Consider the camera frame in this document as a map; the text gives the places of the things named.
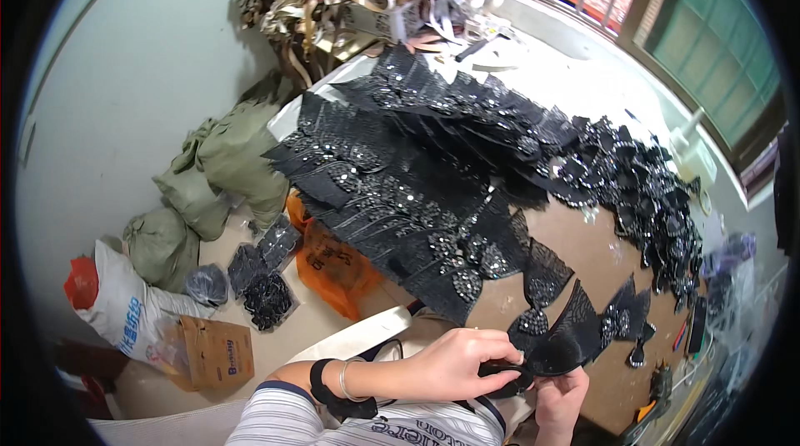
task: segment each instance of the floor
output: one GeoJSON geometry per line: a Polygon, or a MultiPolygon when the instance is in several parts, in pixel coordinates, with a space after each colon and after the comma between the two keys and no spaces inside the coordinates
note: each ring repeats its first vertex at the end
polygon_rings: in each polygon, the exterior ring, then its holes
{"type": "MultiPolygon", "coordinates": [[[[225,269],[240,243],[253,242],[246,228],[247,212],[246,208],[240,207],[228,219],[225,231],[218,240],[200,243],[200,265],[216,263],[225,269]]],[[[115,418],[133,420],[166,416],[248,398],[265,376],[299,351],[352,324],[352,321],[340,316],[316,293],[305,287],[298,278],[294,261],[283,274],[300,305],[274,331],[258,332],[242,306],[243,301],[234,301],[230,291],[228,302],[211,317],[212,320],[250,327],[255,376],[249,382],[240,388],[186,392],[155,368],[130,361],[116,381],[114,398],[120,416],[115,418]]],[[[391,281],[385,281],[361,300],[359,308],[362,318],[366,318],[397,305],[408,305],[412,301],[414,297],[405,290],[391,281]]]]}

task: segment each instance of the orange plastic bag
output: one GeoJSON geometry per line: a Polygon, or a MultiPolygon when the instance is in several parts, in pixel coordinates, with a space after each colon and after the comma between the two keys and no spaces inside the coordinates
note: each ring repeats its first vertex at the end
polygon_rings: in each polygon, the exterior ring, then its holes
{"type": "Polygon", "coordinates": [[[100,289],[95,261],[87,256],[79,256],[70,261],[72,271],[64,282],[64,293],[73,309],[88,309],[95,305],[100,289]]]}
{"type": "Polygon", "coordinates": [[[305,218],[305,207],[297,194],[292,192],[286,200],[286,210],[292,224],[303,233],[303,245],[297,252],[300,281],[336,312],[360,321],[358,299],[383,281],[383,275],[364,255],[343,243],[320,222],[305,218]]]}

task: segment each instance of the hand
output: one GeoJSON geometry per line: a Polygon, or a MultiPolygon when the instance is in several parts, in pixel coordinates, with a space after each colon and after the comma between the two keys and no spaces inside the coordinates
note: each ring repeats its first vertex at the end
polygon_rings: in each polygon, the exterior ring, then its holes
{"type": "Polygon", "coordinates": [[[414,356],[396,361],[396,381],[401,399],[459,401],[496,391],[519,377],[519,371],[478,376],[478,366],[488,360],[521,364],[523,355],[508,341],[505,331],[456,328],[414,356]]]}
{"type": "Polygon", "coordinates": [[[535,377],[536,424],[556,435],[572,435],[583,398],[589,390],[589,376],[577,367],[554,378],[535,377]]]}

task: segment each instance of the white striped shirt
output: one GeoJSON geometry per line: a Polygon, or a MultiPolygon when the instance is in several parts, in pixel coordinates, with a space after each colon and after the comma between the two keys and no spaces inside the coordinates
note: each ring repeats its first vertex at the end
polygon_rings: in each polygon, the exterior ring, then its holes
{"type": "Polygon", "coordinates": [[[504,436],[505,422],[485,398],[462,404],[397,401],[379,408],[373,419],[348,418],[325,429],[308,392],[268,381],[258,386],[226,444],[500,446],[504,436]]]}

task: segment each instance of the wrist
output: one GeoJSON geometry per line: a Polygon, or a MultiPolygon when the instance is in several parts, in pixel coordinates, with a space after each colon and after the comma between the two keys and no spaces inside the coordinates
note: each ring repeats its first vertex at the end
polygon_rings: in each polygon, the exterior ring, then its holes
{"type": "Polygon", "coordinates": [[[547,444],[547,446],[569,446],[572,442],[572,428],[562,428],[555,426],[539,427],[536,434],[536,444],[547,444]]]}
{"type": "Polygon", "coordinates": [[[345,387],[353,397],[385,397],[405,399],[402,365],[400,361],[363,362],[353,361],[347,365],[345,387]]]}

